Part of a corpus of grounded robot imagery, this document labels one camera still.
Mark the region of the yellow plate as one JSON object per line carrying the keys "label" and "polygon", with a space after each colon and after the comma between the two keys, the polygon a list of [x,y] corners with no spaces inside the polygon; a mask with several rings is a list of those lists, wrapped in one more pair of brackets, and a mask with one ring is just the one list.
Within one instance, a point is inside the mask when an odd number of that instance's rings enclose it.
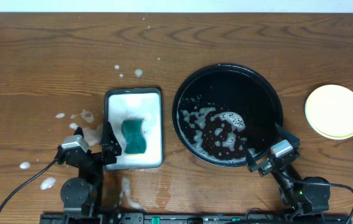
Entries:
{"label": "yellow plate", "polygon": [[353,91],[340,85],[323,85],[306,99],[304,113],[309,125],[325,138],[353,137]]}

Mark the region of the green yellow sponge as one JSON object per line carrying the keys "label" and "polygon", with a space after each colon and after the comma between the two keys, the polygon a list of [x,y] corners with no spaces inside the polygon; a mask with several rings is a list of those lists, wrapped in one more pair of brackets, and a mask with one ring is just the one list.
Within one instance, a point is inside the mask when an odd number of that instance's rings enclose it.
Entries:
{"label": "green yellow sponge", "polygon": [[126,154],[144,154],[146,152],[147,144],[143,136],[143,120],[124,120],[121,125],[121,133],[126,143]]}

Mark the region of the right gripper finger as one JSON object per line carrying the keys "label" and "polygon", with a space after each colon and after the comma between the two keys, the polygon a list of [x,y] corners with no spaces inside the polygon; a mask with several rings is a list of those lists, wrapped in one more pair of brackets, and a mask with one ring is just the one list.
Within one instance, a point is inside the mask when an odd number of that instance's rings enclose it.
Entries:
{"label": "right gripper finger", "polygon": [[278,123],[275,123],[275,129],[283,140],[287,140],[292,146],[300,146],[300,139],[289,133]]}
{"label": "right gripper finger", "polygon": [[244,141],[241,142],[241,146],[245,152],[248,170],[252,170],[257,164],[256,164],[254,158],[252,157],[251,152],[248,150],[247,146],[245,145]]}

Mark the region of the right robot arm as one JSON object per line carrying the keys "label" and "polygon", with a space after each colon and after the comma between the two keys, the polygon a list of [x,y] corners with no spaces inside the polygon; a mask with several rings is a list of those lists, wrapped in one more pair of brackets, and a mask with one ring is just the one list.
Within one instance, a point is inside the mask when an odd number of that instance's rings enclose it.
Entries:
{"label": "right robot arm", "polygon": [[286,221],[291,222],[296,217],[313,221],[324,218],[323,213],[329,210],[331,196],[329,182],[321,177],[301,178],[292,166],[299,157],[299,138],[277,123],[275,129],[281,141],[270,147],[271,156],[259,164],[242,142],[248,170],[257,171],[262,177],[271,174],[275,178],[283,203],[291,207],[291,210],[283,215]]}

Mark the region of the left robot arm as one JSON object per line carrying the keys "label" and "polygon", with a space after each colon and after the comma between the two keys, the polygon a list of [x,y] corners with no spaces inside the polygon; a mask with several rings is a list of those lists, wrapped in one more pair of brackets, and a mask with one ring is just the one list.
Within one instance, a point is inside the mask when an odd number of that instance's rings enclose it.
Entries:
{"label": "left robot arm", "polygon": [[57,223],[103,223],[110,216],[102,212],[101,196],[104,168],[117,162],[121,155],[111,124],[105,123],[101,138],[101,152],[92,152],[84,138],[82,128],[77,128],[57,148],[55,159],[78,169],[78,176],[67,180],[60,191],[64,214]]}

